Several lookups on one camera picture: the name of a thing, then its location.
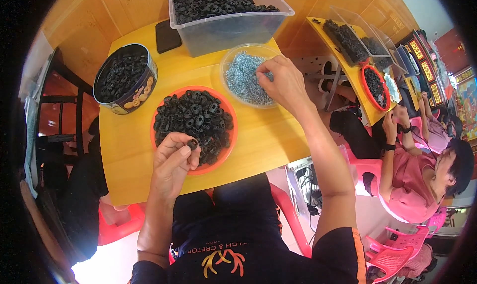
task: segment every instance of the orange antler logo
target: orange antler logo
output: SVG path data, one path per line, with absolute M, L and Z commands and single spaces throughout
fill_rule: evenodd
M 218 256 L 219 256 L 219 259 L 215 262 L 215 265 L 218 265 L 222 262 L 231 263 L 230 260 L 225 258 L 227 253 L 232 255 L 232 258 L 234 260 L 234 268 L 232 269 L 232 271 L 230 273 L 233 274 L 237 270 L 237 267 L 240 267 L 240 276 L 241 277 L 243 276 L 243 262 L 245 262 L 245 257 L 243 257 L 243 255 L 240 254 L 240 253 L 235 253 L 231 249 L 225 249 L 223 255 L 222 255 L 222 251 L 214 251 L 211 255 L 207 256 L 202 261 L 202 266 L 204 266 L 204 276 L 206 278 L 208 278 L 207 270 L 209 270 L 209 269 L 214 274 L 217 274 L 217 271 L 214 270 L 214 267 L 213 267 L 213 261 L 214 261 L 215 254 L 218 254 Z

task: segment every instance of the black watch strap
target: black watch strap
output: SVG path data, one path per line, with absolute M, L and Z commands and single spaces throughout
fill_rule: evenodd
M 385 150 L 396 150 L 396 145 L 386 144 Z

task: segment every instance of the woman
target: woman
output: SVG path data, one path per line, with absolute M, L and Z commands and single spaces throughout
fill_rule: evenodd
M 413 131 L 413 138 L 416 142 L 428 147 L 434 152 L 441 153 L 447 148 L 451 138 L 460 139 L 462 135 L 462 121 L 455 115 L 447 115 L 450 117 L 447 118 L 447 123 L 444 127 L 444 125 L 432 115 L 431 107 L 427 99 L 427 92 L 421 93 L 419 108 L 421 109 L 422 138 L 417 132 Z M 450 134 L 447 131 L 449 125 L 452 126 Z

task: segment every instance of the wooden table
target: wooden table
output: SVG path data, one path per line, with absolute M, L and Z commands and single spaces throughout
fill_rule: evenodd
M 237 102 L 219 78 L 219 63 L 227 51 L 191 58 L 184 45 L 158 54 L 155 25 L 133 31 L 111 44 L 109 54 L 129 43 L 146 46 L 158 66 L 158 83 L 137 110 L 117 115 L 100 107 L 101 151 L 112 203 L 145 202 L 152 174 L 153 149 L 149 127 L 165 96 L 188 86 L 202 85 L 221 92 L 237 114 L 238 139 L 229 158 L 216 170 L 187 176 L 181 194 L 241 180 L 310 155 L 305 135 L 293 116 L 281 106 L 255 109 Z M 272 39 L 268 46 L 278 49 Z
M 321 24 L 317 24 L 313 22 L 313 19 L 318 20 Z M 325 31 L 323 30 L 323 24 L 325 23 L 326 19 L 324 18 L 313 18 L 313 17 L 306 17 L 308 24 L 318 33 L 319 37 L 325 42 L 326 46 L 330 49 L 333 56 L 338 60 L 338 63 L 341 66 L 341 69 L 346 74 L 351 87 L 355 90 L 356 97 L 358 98 L 361 108 L 363 109 L 364 115 L 366 116 L 367 121 L 369 122 L 370 126 L 374 125 L 378 120 L 380 120 L 384 115 L 385 112 L 378 110 L 372 103 L 369 97 L 367 96 L 366 92 L 364 91 L 363 84 L 361 82 L 361 68 L 360 66 L 349 66 L 346 60 L 344 59 L 343 55 L 338 52 L 336 45 L 331 41 L 331 38 L 326 35 Z M 356 34 L 359 37 L 364 37 L 366 34 L 364 31 L 359 27 L 353 25 L 353 29 L 356 31 Z M 396 106 L 395 102 L 391 102 L 391 106 L 389 109 L 394 108 Z

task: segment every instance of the smartphone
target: smartphone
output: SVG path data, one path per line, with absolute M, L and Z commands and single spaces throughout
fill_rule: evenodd
M 171 28 L 169 20 L 156 25 L 156 47 L 159 54 L 180 47 L 180 45 L 182 45 L 182 41 L 179 32 Z

